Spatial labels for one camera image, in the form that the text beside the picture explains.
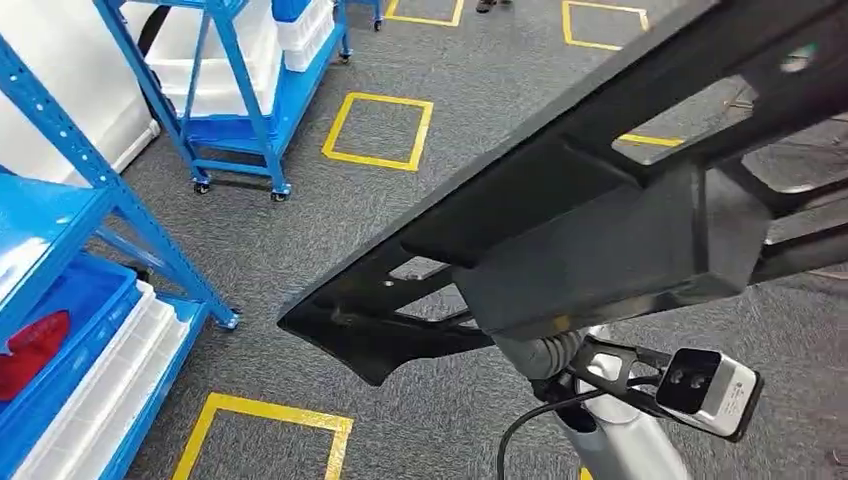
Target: yellow tape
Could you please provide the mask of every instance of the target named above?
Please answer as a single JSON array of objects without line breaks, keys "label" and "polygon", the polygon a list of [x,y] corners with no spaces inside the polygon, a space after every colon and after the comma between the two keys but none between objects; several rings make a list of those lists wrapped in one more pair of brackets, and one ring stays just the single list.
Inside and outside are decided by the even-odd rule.
[{"label": "yellow tape", "polygon": [[[418,122],[418,131],[415,134],[415,141],[412,144],[412,152],[407,160],[389,160],[379,157],[371,157],[367,155],[356,155],[353,153],[337,152],[336,141],[339,138],[344,122],[347,119],[350,109],[353,106],[354,100],[370,100],[374,102],[397,103],[400,105],[409,105],[422,109],[421,120]],[[430,129],[430,119],[433,116],[433,102],[423,100],[415,100],[412,98],[389,97],[387,95],[375,95],[373,93],[351,92],[347,94],[333,125],[330,127],[330,133],[327,134],[327,139],[324,141],[324,146],[321,151],[328,158],[335,160],[343,160],[346,162],[364,163],[366,165],[375,165],[378,167],[397,168],[415,172],[418,170],[418,162],[421,160],[421,154],[424,152],[424,140],[427,138],[427,132]]]},{"label": "yellow tape", "polygon": [[584,42],[582,40],[575,40],[574,35],[571,32],[571,12],[570,6],[575,7],[591,7],[591,8],[602,8],[606,10],[618,10],[621,12],[635,13],[639,15],[639,25],[642,26],[643,31],[648,31],[650,25],[648,24],[648,11],[644,8],[633,8],[633,7],[619,7],[617,5],[604,5],[601,3],[589,3],[589,2],[578,2],[575,0],[563,0],[562,2],[562,33],[565,37],[565,43],[569,45],[575,45],[578,47],[589,47],[589,48],[600,48],[603,50],[613,50],[618,51],[621,50],[621,46],[619,45],[610,45],[607,43],[594,43],[594,42]]},{"label": "yellow tape", "polygon": [[456,0],[456,4],[453,7],[453,17],[450,20],[433,20],[432,18],[404,17],[403,15],[395,15],[395,10],[397,9],[398,1],[399,0],[391,0],[389,2],[389,6],[386,8],[386,15],[383,18],[388,18],[391,20],[400,20],[402,22],[438,25],[440,27],[458,27],[459,19],[462,16],[462,6],[465,3],[465,0]]},{"label": "yellow tape", "polygon": [[684,142],[681,138],[646,137],[644,135],[636,135],[633,133],[625,133],[618,137],[618,139],[625,142],[647,143],[648,145],[659,145],[661,147],[676,147]]},{"label": "yellow tape", "polygon": [[212,426],[215,412],[218,410],[332,430],[335,433],[333,434],[333,444],[330,446],[330,454],[327,457],[324,479],[338,480],[340,478],[345,449],[347,448],[347,438],[353,428],[353,419],[213,392],[206,398],[203,410],[197,417],[197,422],[195,422],[194,429],[191,431],[188,442],[186,442],[185,450],[183,450],[183,455],[180,457],[172,480],[188,479],[197,457],[200,456],[203,441],[209,427]]}]

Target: white wall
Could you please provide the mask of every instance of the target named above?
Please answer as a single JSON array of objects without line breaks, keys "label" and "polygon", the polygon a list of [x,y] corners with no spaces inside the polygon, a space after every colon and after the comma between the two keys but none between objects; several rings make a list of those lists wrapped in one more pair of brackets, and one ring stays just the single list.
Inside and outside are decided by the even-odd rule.
[{"label": "white wall", "polygon": [[[135,37],[154,8],[122,7]],[[0,33],[116,170],[158,134],[135,76],[91,0],[3,0]],[[84,184],[2,94],[0,164],[27,177]]]}]

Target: silver metal part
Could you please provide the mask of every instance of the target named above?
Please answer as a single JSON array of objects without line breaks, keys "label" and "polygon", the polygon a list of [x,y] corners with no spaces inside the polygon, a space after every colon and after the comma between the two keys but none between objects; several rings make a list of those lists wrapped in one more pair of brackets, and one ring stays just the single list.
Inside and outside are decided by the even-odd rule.
[{"label": "silver metal part", "polygon": [[[591,331],[609,338],[608,330]],[[593,373],[613,379],[620,365],[609,356],[596,356]],[[594,389],[579,382],[581,392]],[[559,417],[557,423],[571,440],[580,460],[595,480],[689,480],[691,477],[680,454],[659,423],[615,397],[606,395],[585,402],[598,428],[579,432]]]}]

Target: blue storage crate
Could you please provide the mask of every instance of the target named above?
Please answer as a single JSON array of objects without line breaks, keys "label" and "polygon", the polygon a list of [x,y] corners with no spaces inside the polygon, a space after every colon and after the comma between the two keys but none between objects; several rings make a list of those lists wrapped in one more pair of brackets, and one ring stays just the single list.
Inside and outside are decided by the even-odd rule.
[{"label": "blue storage crate", "polygon": [[271,0],[271,13],[278,22],[293,22],[307,5],[309,0]]},{"label": "blue storage crate", "polygon": [[[11,402],[0,402],[0,478],[10,477],[120,328],[141,293],[132,270],[80,254],[14,331],[58,310],[70,330],[59,352]],[[8,338],[0,338],[5,345]]]}]

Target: shelf post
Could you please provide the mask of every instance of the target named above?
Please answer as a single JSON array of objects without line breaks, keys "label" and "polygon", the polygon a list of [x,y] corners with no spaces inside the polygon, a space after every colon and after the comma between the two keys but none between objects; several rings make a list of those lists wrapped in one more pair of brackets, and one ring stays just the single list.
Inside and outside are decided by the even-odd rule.
[{"label": "shelf post", "polygon": [[156,112],[157,120],[162,124],[162,128],[168,132],[174,146],[177,148],[177,153],[188,165],[191,171],[192,180],[196,183],[209,184],[209,175],[205,170],[194,165],[194,160],[197,159],[197,154],[194,148],[188,141],[187,135],[183,134],[183,128],[177,120],[177,114],[171,106],[170,101],[165,98],[165,95],[159,89],[159,81],[154,76],[153,72],[144,61],[141,51],[133,41],[127,29],[124,27],[126,19],[121,15],[119,5],[113,4],[109,0],[94,0],[94,6],[100,12],[106,28],[115,38],[115,43],[129,63],[133,73],[138,79],[138,84],[141,90],[147,97],[147,101]]},{"label": "shelf post", "polygon": [[259,101],[253,91],[253,83],[250,80],[247,65],[244,63],[244,57],[238,45],[238,36],[235,27],[233,27],[232,16],[227,12],[221,0],[208,0],[207,5],[212,13],[212,18],[215,20],[215,28],[221,37],[221,45],[223,45],[227,54],[227,60],[230,62],[230,68],[233,70],[233,76],[238,84],[239,92],[241,92],[250,124],[254,133],[256,133],[256,140],[259,142],[262,156],[265,158],[265,166],[271,176],[271,191],[288,195],[291,193],[291,185],[286,183],[281,166],[282,153],[284,152],[280,152],[280,157],[277,157],[274,147],[271,145],[265,118],[259,108]]}]

